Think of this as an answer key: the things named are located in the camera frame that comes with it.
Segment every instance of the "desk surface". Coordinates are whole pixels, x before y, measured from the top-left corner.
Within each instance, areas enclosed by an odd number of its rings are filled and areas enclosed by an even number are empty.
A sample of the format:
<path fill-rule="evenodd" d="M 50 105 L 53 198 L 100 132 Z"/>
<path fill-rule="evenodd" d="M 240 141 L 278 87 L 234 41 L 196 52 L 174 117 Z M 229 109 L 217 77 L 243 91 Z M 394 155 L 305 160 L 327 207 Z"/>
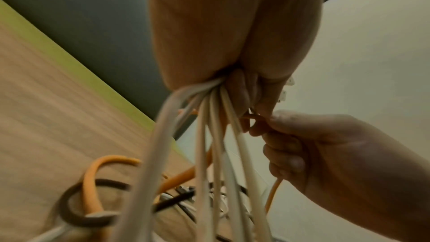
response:
<path fill-rule="evenodd" d="M 0 241 L 43 232 L 59 196 L 92 160 L 141 158 L 153 122 L 0 0 Z M 171 152 L 166 174 L 191 165 Z M 109 166 L 98 177 L 132 182 L 136 169 Z M 123 193 L 99 191 L 105 209 Z M 227 224 L 220 233 L 229 236 Z M 175 209 L 157 216 L 165 240 L 190 241 L 195 226 Z M 87 241 L 72 233 L 60 241 Z"/>

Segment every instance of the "cable bundle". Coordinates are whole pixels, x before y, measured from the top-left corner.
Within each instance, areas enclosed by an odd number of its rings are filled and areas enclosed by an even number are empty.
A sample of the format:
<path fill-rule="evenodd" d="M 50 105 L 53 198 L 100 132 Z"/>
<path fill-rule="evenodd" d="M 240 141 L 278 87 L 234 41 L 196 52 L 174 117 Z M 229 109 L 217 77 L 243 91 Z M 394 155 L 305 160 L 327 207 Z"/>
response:
<path fill-rule="evenodd" d="M 211 82 L 182 88 L 174 92 L 164 103 L 151 137 L 149 155 L 140 167 L 138 180 L 108 240 L 109 242 L 151 241 L 152 203 L 154 197 L 157 193 L 170 189 L 169 186 L 172 183 L 178 182 L 177 180 L 167 180 L 161 188 L 158 188 L 159 179 L 155 177 L 160 177 L 162 174 L 168 156 L 171 136 L 175 128 L 179 127 L 193 109 L 197 107 L 199 108 L 195 166 L 197 241 L 212 242 L 215 240 L 219 222 L 221 173 L 224 176 L 224 184 L 229 197 L 228 209 L 233 240 L 235 242 L 251 242 L 254 240 L 251 226 L 239 196 L 232 164 L 225 151 L 223 138 L 227 121 L 224 120 L 224 117 L 220 119 L 220 108 L 223 108 L 226 113 L 238 145 L 255 223 L 256 240 L 259 242 L 271 241 L 270 229 L 258 192 L 249 152 L 228 93 L 223 86 L 219 87 L 222 81 L 222 79 L 216 79 Z M 193 98 L 187 108 L 176 117 L 180 106 L 192 96 Z M 206 155 L 206 127 L 209 127 L 213 137 L 211 146 L 214 163 L 213 208 L 211 208 L 209 202 L 209 183 L 206 176 L 206 168 L 211 158 L 211 153 L 208 152 Z M 186 180 L 186 175 L 191 178 L 193 174 L 193 169 L 189 169 L 182 174 L 182 178 Z"/>

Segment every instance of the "hand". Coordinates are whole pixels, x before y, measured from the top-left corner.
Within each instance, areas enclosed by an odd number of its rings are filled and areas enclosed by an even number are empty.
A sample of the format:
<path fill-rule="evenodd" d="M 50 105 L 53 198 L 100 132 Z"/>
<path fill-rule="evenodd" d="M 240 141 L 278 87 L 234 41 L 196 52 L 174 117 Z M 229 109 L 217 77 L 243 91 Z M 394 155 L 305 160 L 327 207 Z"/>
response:
<path fill-rule="evenodd" d="M 307 198 L 369 230 L 428 241 L 429 163 L 371 125 L 344 115 L 276 112 L 253 127 L 270 172 Z"/>
<path fill-rule="evenodd" d="M 236 112 L 253 107 L 269 117 L 313 43 L 321 6 L 322 0 L 149 0 L 164 82 L 176 90 L 228 75 Z"/>

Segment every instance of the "green desk edge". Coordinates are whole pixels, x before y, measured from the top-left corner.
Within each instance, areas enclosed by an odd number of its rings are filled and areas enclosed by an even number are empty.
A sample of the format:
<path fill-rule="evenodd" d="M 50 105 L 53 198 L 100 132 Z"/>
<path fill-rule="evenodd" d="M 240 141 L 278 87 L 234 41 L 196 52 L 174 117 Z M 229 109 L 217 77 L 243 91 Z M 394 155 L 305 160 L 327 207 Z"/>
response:
<path fill-rule="evenodd" d="M 115 92 L 109 85 L 49 39 L 49 37 L 28 22 L 3 0 L 0 0 L 0 22 L 11 29 L 13 33 L 32 44 L 44 55 L 48 56 L 50 60 L 59 65 L 64 71 L 67 71 L 77 82 L 90 88 L 102 97 L 103 100 L 123 112 L 144 129 L 148 131 L 153 130 L 155 123 L 149 117 Z M 174 140 L 172 141 L 172 149 L 184 155 Z"/>

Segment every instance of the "white wall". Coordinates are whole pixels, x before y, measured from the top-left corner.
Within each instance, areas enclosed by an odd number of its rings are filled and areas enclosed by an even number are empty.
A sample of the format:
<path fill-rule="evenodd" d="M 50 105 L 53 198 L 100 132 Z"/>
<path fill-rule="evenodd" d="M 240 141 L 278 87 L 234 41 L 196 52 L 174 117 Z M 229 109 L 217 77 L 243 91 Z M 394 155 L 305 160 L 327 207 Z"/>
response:
<path fill-rule="evenodd" d="M 429 21 L 430 0 L 326 2 L 315 45 L 277 108 L 351 114 L 430 160 Z M 247 141 L 256 171 L 272 184 L 262 141 Z M 231 135 L 226 142 L 235 152 Z M 269 221 L 291 242 L 388 241 L 319 208 L 287 182 Z"/>

